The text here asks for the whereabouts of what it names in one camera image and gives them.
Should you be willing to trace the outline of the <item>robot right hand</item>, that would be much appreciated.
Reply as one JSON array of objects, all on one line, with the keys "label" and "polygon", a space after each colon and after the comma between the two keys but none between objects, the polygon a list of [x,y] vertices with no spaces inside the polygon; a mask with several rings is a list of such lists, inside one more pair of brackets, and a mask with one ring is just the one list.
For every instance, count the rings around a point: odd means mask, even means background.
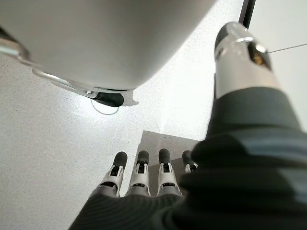
[{"label": "robot right hand", "polygon": [[270,57],[240,23],[219,31],[214,100],[206,137],[182,159],[179,181],[159,151],[158,191],[150,195],[142,150],[124,197],[127,155],[119,152],[72,230],[304,230],[307,135],[272,70]]}]

